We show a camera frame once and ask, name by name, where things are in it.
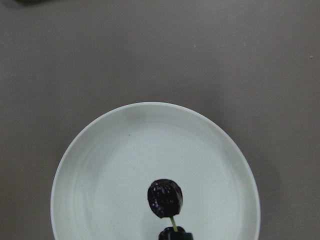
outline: plate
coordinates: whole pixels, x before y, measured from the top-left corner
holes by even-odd
[[[257,240],[260,204],[250,167],[232,139],[188,108],[142,102],[85,127],[57,168],[51,193],[56,240],[157,240],[171,226],[150,210],[147,190],[174,180],[176,224],[194,240]]]

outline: wrinkled fruit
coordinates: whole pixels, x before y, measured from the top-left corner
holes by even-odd
[[[170,218],[180,213],[183,204],[181,188],[174,181],[159,179],[148,189],[148,202],[159,218]]]
[[[185,233],[186,231],[181,227],[177,226],[178,232]],[[169,240],[169,233],[173,232],[174,228],[172,226],[166,227],[162,232],[159,234],[159,240]]]

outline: tabletop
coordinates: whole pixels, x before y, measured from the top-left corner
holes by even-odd
[[[0,0],[3,240],[53,240],[73,138],[117,107],[165,102],[243,152],[260,240],[320,239],[320,1]]]

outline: ceramic plate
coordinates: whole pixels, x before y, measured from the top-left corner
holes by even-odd
[[[239,148],[206,117],[161,102],[112,110],[73,140],[52,186],[55,239],[158,240],[171,222],[147,190],[162,178],[181,187],[174,218],[194,240],[258,239],[258,191]]]

